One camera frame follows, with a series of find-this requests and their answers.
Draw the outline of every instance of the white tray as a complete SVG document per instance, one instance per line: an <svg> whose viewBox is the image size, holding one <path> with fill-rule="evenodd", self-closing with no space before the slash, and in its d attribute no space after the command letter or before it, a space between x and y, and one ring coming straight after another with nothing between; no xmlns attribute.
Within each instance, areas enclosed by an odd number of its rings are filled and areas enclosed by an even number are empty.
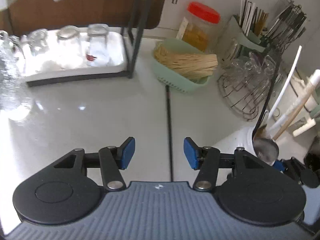
<svg viewBox="0 0 320 240"><path fill-rule="evenodd" d="M54 51L57 44L56 37L57 30L49 31L47 42L50 47L50 51ZM105 73L119 73L127 69L127 58L124 49L124 43L121 34L116 32L109 32L107 39L107 50L111 58L111 65L91 67L88 66L87 60L85 58L85 48L87 43L87 33L81 33L81 46L82 46L82 56L83 63L73 69L62 70L57 64L52 62L52 66L48 69L36 72L35 65L33 63L33 57L28 45L25 45L23 48L25 57L26 57L26 68L24 70L23 76L26 82L46 80L52 78L60 77L72 77L72 76L82 76L82 75L92 75L92 74L105 74Z"/></svg>

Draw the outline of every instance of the wire dish rack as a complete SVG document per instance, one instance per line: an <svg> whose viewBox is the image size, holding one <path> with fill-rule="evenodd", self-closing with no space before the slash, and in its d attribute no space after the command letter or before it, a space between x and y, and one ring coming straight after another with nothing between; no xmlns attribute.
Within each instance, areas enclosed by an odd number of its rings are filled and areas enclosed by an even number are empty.
<svg viewBox="0 0 320 240"><path fill-rule="evenodd" d="M233 112L246 121L253 120L259 113L259 104L264 102L270 88L275 69L270 56L262 60L250 53L249 58L234 59L218 79L220 94ZM282 74L279 72L276 83Z"/></svg>

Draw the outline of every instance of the plastic jar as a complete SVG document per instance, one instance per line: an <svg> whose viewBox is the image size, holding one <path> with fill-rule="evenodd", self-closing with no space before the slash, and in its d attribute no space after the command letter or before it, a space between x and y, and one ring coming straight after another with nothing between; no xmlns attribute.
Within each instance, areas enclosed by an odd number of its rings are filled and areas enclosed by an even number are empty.
<svg viewBox="0 0 320 240"><path fill-rule="evenodd" d="M204 52L208 43L215 43L219 22L220 14L216 10L199 2L191 2L176 38Z"/></svg>

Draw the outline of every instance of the chopsticks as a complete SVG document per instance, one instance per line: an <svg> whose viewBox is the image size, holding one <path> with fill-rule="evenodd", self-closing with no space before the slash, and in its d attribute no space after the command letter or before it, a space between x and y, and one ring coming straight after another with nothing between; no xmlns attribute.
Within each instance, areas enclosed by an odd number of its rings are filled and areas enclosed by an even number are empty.
<svg viewBox="0 0 320 240"><path fill-rule="evenodd" d="M256 36L259 36L261 31L263 30L263 27L265 26L266 24L266 21L268 19L268 16L269 14L268 13L265 13L264 11L262 11L262 13L260 14L259 12L259 16L258 16L258 20L256 22L256 25L255 25L255 28L254 28L254 31L253 33L256 35Z"/></svg>
<svg viewBox="0 0 320 240"><path fill-rule="evenodd" d="M256 36L259 36L266 24L269 14L263 10L261 12L261 9L258 14L258 7L256 7L254 2L245 0L244 6L242 6L242 3L243 0L241 0L240 4L239 26L246 36L249 35L250 30Z"/></svg>

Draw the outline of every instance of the wooden handle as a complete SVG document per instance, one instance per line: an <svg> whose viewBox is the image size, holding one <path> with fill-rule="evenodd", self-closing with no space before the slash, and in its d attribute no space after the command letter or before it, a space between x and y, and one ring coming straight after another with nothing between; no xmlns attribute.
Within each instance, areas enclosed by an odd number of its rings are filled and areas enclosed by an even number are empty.
<svg viewBox="0 0 320 240"><path fill-rule="evenodd" d="M280 137L280 135L289 127L293 119L296 118L296 116L299 114L299 112L301 111L305 103L308 101L311 93L315 88L316 86L310 83L308 84L308 86L306 87L306 95L301 99L300 104L297 105L297 107L289 114L287 121L284 123L283 126L281 126L279 131L274 135L274 137L272 138L273 140L277 140Z"/></svg>

